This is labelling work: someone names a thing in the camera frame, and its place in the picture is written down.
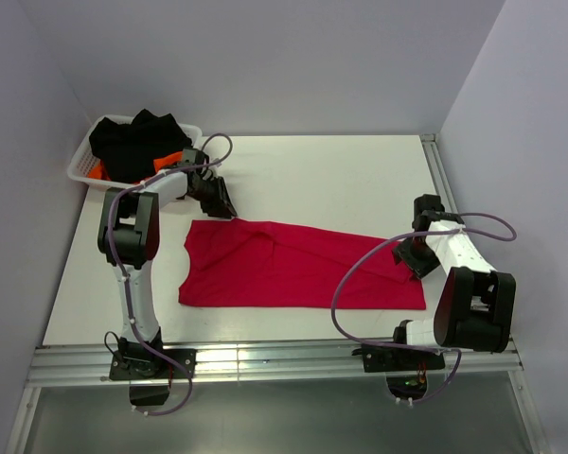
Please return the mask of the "red t shirt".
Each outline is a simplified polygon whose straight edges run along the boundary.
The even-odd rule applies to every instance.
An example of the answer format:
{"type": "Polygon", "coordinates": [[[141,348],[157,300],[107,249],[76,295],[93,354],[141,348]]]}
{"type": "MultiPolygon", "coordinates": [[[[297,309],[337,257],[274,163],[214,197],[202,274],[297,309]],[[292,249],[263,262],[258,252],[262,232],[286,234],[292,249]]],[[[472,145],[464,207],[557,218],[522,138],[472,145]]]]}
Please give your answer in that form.
{"type": "MultiPolygon", "coordinates": [[[[372,236],[271,221],[195,220],[179,302],[194,307],[328,308],[351,267],[381,244],[372,236]]],[[[423,310],[421,283],[386,246],[354,272],[340,309],[423,310]]]]}

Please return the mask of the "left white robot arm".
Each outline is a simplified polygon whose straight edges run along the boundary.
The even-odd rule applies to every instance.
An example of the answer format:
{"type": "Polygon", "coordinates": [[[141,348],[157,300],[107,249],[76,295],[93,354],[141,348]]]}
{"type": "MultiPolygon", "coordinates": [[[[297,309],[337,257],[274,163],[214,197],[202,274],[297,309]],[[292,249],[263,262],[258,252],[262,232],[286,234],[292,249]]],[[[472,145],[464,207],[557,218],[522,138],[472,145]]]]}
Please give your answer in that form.
{"type": "Polygon", "coordinates": [[[160,245],[160,210],[189,197],[211,218],[237,215],[223,177],[212,173],[160,171],[130,188],[105,193],[98,249],[113,267],[123,327],[115,360],[143,377],[155,377],[166,365],[161,327],[155,315],[151,268],[160,245]]]}

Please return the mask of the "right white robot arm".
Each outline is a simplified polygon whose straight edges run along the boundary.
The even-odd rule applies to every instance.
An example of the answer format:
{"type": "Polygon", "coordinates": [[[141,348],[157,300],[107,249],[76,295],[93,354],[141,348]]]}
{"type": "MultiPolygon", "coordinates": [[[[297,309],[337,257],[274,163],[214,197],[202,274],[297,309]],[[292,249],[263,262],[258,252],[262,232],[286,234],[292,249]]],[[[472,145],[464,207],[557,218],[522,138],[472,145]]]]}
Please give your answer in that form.
{"type": "Polygon", "coordinates": [[[506,350],[513,316],[516,280],[497,271],[477,250],[460,219],[414,221],[414,235],[393,251],[417,279],[437,268],[446,281],[434,316],[403,321],[391,345],[391,358],[400,368],[419,362],[423,347],[459,348],[477,352],[506,350]]]}

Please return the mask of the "black t shirt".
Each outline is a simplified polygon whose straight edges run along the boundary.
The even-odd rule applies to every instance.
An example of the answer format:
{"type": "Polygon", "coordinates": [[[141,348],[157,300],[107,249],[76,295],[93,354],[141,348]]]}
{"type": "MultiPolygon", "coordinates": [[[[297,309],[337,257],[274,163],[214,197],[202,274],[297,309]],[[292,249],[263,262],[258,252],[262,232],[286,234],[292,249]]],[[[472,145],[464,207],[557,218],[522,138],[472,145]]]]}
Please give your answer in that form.
{"type": "Polygon", "coordinates": [[[172,114],[156,116],[144,109],[130,124],[103,119],[91,133],[90,145],[111,181],[131,184],[155,175],[154,159],[190,148],[193,141],[172,114]]]}

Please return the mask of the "orange t shirt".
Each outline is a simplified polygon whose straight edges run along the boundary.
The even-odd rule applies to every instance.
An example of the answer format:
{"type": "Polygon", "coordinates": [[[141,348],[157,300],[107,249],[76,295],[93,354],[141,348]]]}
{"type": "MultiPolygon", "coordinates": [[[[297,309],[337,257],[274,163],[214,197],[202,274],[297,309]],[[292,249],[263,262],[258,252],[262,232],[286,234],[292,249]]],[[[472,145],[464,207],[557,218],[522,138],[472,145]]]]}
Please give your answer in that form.
{"type": "MultiPolygon", "coordinates": [[[[153,160],[153,167],[155,171],[161,170],[162,168],[166,168],[168,166],[173,166],[181,161],[183,157],[183,152],[178,151],[172,153],[163,158],[157,158],[153,160]]],[[[108,175],[107,169],[105,164],[101,160],[98,161],[98,164],[95,165],[87,174],[87,177],[93,180],[102,180],[110,182],[111,179],[108,175]]]]}

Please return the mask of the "white plastic basket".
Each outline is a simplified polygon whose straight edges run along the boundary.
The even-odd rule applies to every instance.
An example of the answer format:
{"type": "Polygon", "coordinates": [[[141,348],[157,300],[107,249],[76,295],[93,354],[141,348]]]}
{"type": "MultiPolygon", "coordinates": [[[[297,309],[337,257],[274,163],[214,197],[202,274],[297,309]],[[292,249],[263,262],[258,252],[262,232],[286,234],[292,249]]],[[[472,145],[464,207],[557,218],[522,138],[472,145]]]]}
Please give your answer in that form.
{"type": "Polygon", "coordinates": [[[66,170],[67,176],[72,180],[79,183],[85,183],[89,187],[95,187],[100,190],[105,190],[109,187],[117,187],[119,189],[126,189],[132,187],[131,184],[122,182],[112,182],[100,178],[92,178],[90,176],[92,170],[98,166],[99,158],[97,158],[91,150],[90,135],[100,121],[108,118],[116,124],[130,124],[133,121],[132,116],[118,115],[118,114],[105,114],[100,116],[90,127],[80,142],[78,149],[75,151],[71,162],[66,170]]]}

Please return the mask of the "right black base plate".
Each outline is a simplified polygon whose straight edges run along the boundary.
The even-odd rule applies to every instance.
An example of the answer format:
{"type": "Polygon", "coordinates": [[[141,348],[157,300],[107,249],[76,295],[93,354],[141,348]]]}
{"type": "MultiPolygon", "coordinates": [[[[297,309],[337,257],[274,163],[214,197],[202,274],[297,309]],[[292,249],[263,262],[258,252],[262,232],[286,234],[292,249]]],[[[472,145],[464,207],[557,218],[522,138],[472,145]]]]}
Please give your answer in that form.
{"type": "Polygon", "coordinates": [[[362,344],[352,351],[352,356],[362,359],[366,373],[438,371],[446,365],[442,354],[425,348],[362,344]]]}

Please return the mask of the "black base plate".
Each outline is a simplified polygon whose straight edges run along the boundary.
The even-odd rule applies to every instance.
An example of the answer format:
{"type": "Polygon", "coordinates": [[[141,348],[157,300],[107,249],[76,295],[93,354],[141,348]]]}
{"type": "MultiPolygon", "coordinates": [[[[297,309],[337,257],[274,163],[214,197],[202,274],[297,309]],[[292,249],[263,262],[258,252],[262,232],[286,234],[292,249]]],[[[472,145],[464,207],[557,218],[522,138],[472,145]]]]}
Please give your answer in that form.
{"type": "Polygon", "coordinates": [[[438,371],[446,365],[442,354],[425,348],[362,344],[352,351],[352,356],[362,359],[366,373],[438,371]]]}
{"type": "Polygon", "coordinates": [[[108,377],[111,381],[138,381],[167,378],[187,379],[188,376],[194,376],[197,354],[195,349],[167,349],[164,354],[183,366],[186,372],[182,372],[173,364],[161,358],[146,361],[114,356],[108,377]]]}

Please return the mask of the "front aluminium rail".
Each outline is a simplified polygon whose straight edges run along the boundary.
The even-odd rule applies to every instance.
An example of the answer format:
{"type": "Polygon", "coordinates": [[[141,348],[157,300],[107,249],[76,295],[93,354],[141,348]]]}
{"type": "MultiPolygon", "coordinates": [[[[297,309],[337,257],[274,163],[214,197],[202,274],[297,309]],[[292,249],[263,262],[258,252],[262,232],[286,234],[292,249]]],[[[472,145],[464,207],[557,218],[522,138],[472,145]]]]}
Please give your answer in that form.
{"type": "MultiPolygon", "coordinates": [[[[245,382],[367,377],[363,361],[344,340],[192,344],[193,381],[245,382]]],[[[36,350],[28,388],[115,385],[111,358],[102,345],[50,346],[36,350]]]]}

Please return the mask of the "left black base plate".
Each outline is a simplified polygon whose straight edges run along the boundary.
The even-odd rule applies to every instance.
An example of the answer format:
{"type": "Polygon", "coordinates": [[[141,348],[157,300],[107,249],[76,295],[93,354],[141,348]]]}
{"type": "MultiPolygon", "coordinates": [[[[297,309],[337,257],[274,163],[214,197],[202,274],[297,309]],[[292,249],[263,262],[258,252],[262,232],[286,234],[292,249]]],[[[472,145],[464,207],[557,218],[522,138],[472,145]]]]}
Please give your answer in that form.
{"type": "Polygon", "coordinates": [[[186,372],[182,372],[173,364],[161,358],[146,361],[114,356],[108,377],[111,381],[138,381],[167,378],[187,379],[188,376],[194,376],[197,354],[195,349],[167,349],[164,354],[183,366],[186,372]]]}

